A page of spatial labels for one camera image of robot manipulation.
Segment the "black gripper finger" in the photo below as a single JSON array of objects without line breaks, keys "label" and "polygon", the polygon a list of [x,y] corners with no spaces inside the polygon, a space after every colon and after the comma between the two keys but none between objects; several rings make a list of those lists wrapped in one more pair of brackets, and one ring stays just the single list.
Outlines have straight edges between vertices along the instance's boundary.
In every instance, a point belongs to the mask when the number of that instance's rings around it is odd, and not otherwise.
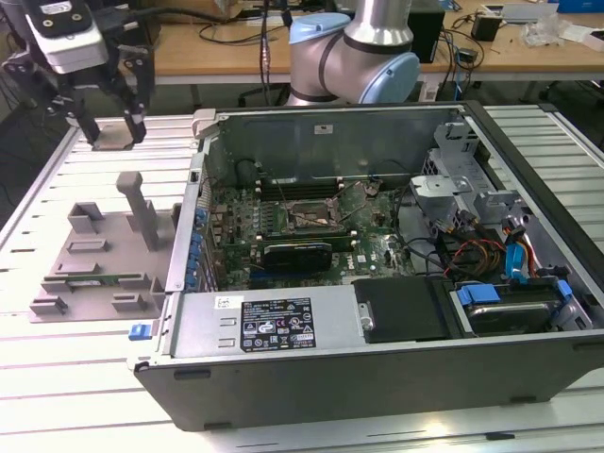
[{"label": "black gripper finger", "polygon": [[51,115],[62,117],[71,126],[78,126],[88,143],[97,141],[100,129],[70,77],[49,75],[28,52],[11,55],[2,68],[39,107]]},{"label": "black gripper finger", "polygon": [[134,75],[134,91],[123,95],[125,121],[133,143],[140,143],[146,135],[144,117],[155,90],[155,54],[150,46],[120,45],[120,56],[128,71]]}]

